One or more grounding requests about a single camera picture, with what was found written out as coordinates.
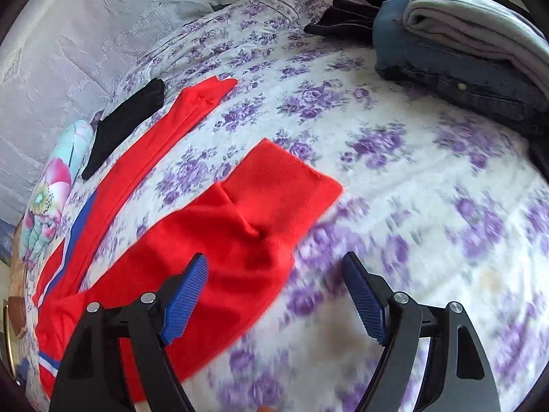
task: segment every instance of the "bed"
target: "bed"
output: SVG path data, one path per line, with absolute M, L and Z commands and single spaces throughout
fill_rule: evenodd
M 367 46 L 304 34 L 330 2 L 238 1 L 170 32 L 121 78 L 105 113 L 154 77 L 166 83 L 165 106 L 89 181 L 77 178 L 45 258 L 28 271 L 21 353 L 31 363 L 26 394 L 38 410 L 48 400 L 30 297 L 46 258 L 117 158 L 182 88 L 209 76 L 239 83 L 135 190 L 81 290 L 264 137 L 335 178 L 344 194 L 295 249 L 293 272 L 263 317 L 184 382 L 196 410 L 354 410 L 381 347 L 364 334 L 341 280 L 339 260 L 350 250 L 418 302 L 465 306 L 502 412 L 530 391 L 549 359 L 549 186 L 518 134 L 417 86 L 382 80 Z M 403 412 L 413 409 L 427 345 L 418 349 Z

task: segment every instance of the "blue gripper pad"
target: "blue gripper pad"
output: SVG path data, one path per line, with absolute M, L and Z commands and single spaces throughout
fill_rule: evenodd
M 190 315 L 208 279 L 206 257 L 201 255 L 189 264 L 192 267 L 186 270 L 185 279 L 164 311 L 164 327 L 160 332 L 160 338 L 165 345 L 170 345 L 185 331 Z
M 380 345 L 389 339 L 389 304 L 375 287 L 371 275 L 353 252 L 345 254 L 341 274 L 368 335 Z

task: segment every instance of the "blue garment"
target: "blue garment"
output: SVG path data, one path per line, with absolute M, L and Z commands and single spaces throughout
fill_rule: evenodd
M 375 18 L 375 70 L 389 80 L 420 83 L 451 103 L 529 136 L 529 124 L 549 110 L 540 89 L 510 64 L 470 56 L 405 30 L 402 15 L 409 1 L 386 1 Z

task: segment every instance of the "blue stripe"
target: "blue stripe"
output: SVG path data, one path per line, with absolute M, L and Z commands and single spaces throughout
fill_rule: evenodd
M 72 228 L 70 229 L 70 239 L 69 239 L 69 244 L 67 245 L 67 252 L 65 253 L 64 261 L 61 263 L 62 269 L 57 273 L 57 275 L 53 278 L 53 280 L 49 284 L 48 289 L 44 295 L 44 298 L 46 298 L 48 293 L 53 289 L 53 287 L 55 287 L 59 283 L 59 281 L 65 275 L 65 272 L 67 272 L 67 267 L 70 263 L 72 252 L 74 251 L 76 242 L 78 242 L 78 239 L 80 238 L 80 235 L 82 234 L 82 231 L 88 222 L 88 217 L 90 215 L 90 211 L 92 210 L 93 203 L 95 202 L 96 196 L 97 196 L 97 190 L 92 194 L 92 196 L 90 196 L 90 198 L 88 198 L 88 200 L 86 201 L 86 204 L 84 204 L 84 207 L 78 214 L 78 217 L 76 217 L 76 220 Z
M 38 356 L 41 357 L 44 361 L 48 361 L 48 363 L 51 364 L 51 367 L 53 367 L 56 370 L 59 370 L 59 365 L 61 364 L 59 361 L 56 361 L 55 359 L 48 356 L 44 352 L 38 352 Z

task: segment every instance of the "brown object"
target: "brown object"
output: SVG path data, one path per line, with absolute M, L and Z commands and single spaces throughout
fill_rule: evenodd
M 19 258 L 19 238 L 21 236 L 21 222 L 13 236 L 13 252 L 10 259 L 12 274 L 9 281 L 8 310 L 9 321 L 15 335 L 23 337 L 27 331 L 27 313 L 25 309 L 25 282 L 27 276 L 26 265 Z

